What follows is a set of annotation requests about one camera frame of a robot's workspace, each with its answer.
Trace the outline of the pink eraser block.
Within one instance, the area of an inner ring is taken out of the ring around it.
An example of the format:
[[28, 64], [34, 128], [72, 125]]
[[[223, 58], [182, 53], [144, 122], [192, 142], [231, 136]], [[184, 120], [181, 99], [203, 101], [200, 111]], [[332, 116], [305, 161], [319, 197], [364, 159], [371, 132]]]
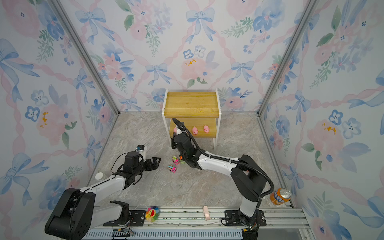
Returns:
[[203, 213], [204, 213], [205, 221], [209, 221], [211, 219], [211, 216], [207, 206], [203, 206]]

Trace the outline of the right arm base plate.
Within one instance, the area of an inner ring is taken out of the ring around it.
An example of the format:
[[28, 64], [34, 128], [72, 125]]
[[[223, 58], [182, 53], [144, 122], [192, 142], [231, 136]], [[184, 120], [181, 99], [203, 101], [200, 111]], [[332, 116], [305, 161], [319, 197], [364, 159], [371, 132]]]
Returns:
[[222, 218], [224, 225], [229, 227], [252, 227], [257, 226], [257, 220], [260, 220], [260, 227], [266, 227], [267, 222], [263, 211], [259, 210], [259, 218], [256, 214], [253, 217], [247, 217], [239, 210], [225, 210], [225, 216]]

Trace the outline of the rainbow flower plush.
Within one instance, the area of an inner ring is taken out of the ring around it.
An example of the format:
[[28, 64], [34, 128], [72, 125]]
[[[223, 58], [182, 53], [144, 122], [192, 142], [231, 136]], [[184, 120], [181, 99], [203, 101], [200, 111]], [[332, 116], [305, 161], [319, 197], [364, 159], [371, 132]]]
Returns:
[[158, 219], [160, 215], [160, 210], [157, 206], [153, 206], [151, 208], [148, 208], [145, 214], [145, 218], [148, 222], [154, 222]]

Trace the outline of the orange soda can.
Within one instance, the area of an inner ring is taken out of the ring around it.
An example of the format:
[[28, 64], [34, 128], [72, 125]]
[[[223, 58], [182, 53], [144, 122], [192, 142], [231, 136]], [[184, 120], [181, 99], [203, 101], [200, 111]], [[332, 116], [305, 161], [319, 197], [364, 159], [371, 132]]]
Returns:
[[270, 200], [274, 205], [282, 205], [291, 200], [292, 193], [286, 188], [279, 188], [270, 194]]

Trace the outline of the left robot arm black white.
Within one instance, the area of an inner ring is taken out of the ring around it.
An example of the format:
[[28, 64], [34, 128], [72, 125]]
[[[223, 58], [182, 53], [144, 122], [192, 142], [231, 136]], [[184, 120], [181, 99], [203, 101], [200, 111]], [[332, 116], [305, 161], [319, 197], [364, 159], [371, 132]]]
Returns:
[[144, 150], [125, 153], [125, 161], [109, 178], [81, 189], [69, 188], [60, 197], [45, 225], [45, 233], [65, 240], [81, 240], [89, 230], [112, 222], [127, 227], [134, 217], [128, 203], [97, 204], [110, 195], [137, 184], [143, 172], [159, 168], [161, 158], [145, 158]]

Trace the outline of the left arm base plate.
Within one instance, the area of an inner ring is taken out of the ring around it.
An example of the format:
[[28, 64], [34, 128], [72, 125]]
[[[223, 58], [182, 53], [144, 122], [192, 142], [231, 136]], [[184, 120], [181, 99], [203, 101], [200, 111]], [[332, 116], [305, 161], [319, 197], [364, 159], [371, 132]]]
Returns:
[[117, 220], [104, 223], [103, 227], [142, 227], [146, 219], [145, 215], [145, 210], [125, 211]]

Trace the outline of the white wood two-tier shelf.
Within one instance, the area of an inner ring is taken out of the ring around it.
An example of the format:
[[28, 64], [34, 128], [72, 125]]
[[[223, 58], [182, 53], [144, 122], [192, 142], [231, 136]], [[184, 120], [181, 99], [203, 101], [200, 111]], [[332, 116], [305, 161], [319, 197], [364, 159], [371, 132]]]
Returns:
[[[176, 124], [173, 118], [183, 122], [190, 132], [198, 128], [196, 138], [212, 138], [214, 150], [217, 148], [222, 118], [218, 91], [215, 92], [172, 92], [166, 90], [162, 107], [162, 118], [171, 139]], [[204, 133], [204, 125], [210, 132]]]

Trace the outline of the pink green toy truck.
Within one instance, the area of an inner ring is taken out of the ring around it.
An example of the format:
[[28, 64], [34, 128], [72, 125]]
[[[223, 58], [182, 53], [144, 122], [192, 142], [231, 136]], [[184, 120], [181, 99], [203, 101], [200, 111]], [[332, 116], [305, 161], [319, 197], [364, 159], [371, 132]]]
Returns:
[[180, 164], [180, 160], [179, 160], [179, 158], [177, 158], [176, 156], [172, 156], [172, 162], [173, 162], [175, 165]]

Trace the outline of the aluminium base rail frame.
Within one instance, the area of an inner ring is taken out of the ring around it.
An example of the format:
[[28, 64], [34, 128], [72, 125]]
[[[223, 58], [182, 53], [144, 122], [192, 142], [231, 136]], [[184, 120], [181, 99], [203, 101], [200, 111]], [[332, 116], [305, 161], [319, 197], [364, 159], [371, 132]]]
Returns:
[[290, 207], [263, 208], [260, 227], [245, 227], [234, 208], [209, 208], [209, 220], [203, 209], [159, 207], [153, 219], [146, 210], [134, 207], [129, 221], [119, 226], [101, 215], [100, 226], [89, 221], [51, 227], [49, 234], [65, 240], [313, 240], [309, 222], [302, 209]]

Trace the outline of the orange green toy truck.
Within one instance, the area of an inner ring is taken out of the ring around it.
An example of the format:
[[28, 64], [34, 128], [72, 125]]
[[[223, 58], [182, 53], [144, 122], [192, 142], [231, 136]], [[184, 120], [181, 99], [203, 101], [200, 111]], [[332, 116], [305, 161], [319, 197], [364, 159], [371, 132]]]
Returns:
[[183, 157], [180, 155], [180, 162], [181, 164], [185, 164], [186, 162], [183, 160]]

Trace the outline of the pink teal toy truck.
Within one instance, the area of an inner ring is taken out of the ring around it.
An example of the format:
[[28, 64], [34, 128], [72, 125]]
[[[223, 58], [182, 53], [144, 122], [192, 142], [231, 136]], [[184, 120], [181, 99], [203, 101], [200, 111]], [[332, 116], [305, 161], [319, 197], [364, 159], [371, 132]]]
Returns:
[[175, 173], [177, 171], [177, 168], [173, 165], [168, 165], [168, 170], [172, 173]]

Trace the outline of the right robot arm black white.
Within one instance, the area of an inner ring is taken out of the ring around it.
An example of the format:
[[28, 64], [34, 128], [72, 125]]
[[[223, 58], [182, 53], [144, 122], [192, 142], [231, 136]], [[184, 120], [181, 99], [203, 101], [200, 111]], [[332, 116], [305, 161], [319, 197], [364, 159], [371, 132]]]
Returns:
[[171, 139], [172, 148], [179, 151], [181, 159], [191, 168], [231, 177], [243, 197], [239, 208], [240, 222], [246, 227], [258, 226], [261, 221], [259, 208], [262, 200], [275, 189], [270, 177], [248, 155], [229, 158], [203, 150], [183, 122], [176, 118], [172, 121], [177, 129]]

